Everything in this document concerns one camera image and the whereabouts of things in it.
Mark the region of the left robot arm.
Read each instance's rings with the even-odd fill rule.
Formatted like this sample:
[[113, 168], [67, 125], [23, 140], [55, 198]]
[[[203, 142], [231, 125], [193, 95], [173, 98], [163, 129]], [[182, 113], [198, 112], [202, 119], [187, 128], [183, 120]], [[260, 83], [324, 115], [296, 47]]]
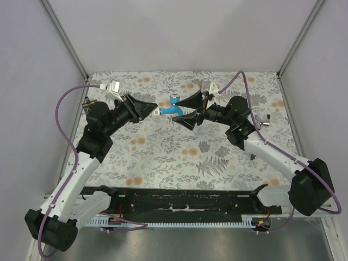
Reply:
[[66, 251], [78, 231], [104, 210], [115, 213], [120, 207], [117, 190], [102, 185], [79, 205], [75, 202], [90, 176], [98, 169], [113, 145], [111, 136], [125, 124], [138, 123], [155, 111], [155, 103], [135, 99], [131, 95], [115, 100], [110, 109], [105, 102], [88, 98], [83, 103], [87, 124], [83, 136], [73, 148], [75, 161], [49, 198], [38, 210], [30, 209], [24, 220], [43, 257], [42, 245]]

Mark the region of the white plastic elbow fitting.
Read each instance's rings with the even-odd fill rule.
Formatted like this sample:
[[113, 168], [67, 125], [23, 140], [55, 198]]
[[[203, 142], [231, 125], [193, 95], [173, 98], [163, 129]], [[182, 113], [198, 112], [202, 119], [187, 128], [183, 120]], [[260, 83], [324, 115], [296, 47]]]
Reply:
[[151, 114], [151, 117], [159, 117], [161, 116], [161, 110], [159, 107], [157, 107]]

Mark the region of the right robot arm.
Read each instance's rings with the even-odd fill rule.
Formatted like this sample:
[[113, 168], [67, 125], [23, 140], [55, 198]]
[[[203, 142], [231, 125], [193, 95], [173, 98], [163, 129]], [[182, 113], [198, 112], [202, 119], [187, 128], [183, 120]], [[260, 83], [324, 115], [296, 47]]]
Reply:
[[193, 112], [172, 120], [189, 130], [205, 120], [227, 125], [229, 128], [225, 134], [232, 145], [264, 160], [291, 182], [289, 186], [258, 187], [254, 191], [256, 196], [249, 200], [250, 210], [261, 214], [268, 207], [292, 206], [305, 216], [322, 210], [324, 203], [334, 194], [326, 163], [319, 158], [309, 160], [291, 154], [261, 138], [259, 129], [248, 120], [251, 111], [245, 98], [233, 96], [224, 107], [212, 99], [211, 94], [198, 91], [177, 103], [193, 109]]

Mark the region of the blue plastic faucet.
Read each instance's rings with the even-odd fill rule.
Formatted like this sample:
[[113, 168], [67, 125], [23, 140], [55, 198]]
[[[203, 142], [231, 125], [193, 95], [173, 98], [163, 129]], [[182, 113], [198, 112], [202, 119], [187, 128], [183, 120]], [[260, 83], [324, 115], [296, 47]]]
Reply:
[[177, 114], [178, 116], [183, 115], [182, 109], [177, 105], [180, 101], [180, 96], [178, 94], [171, 94], [169, 97], [170, 106], [168, 108], [160, 108], [160, 114]]

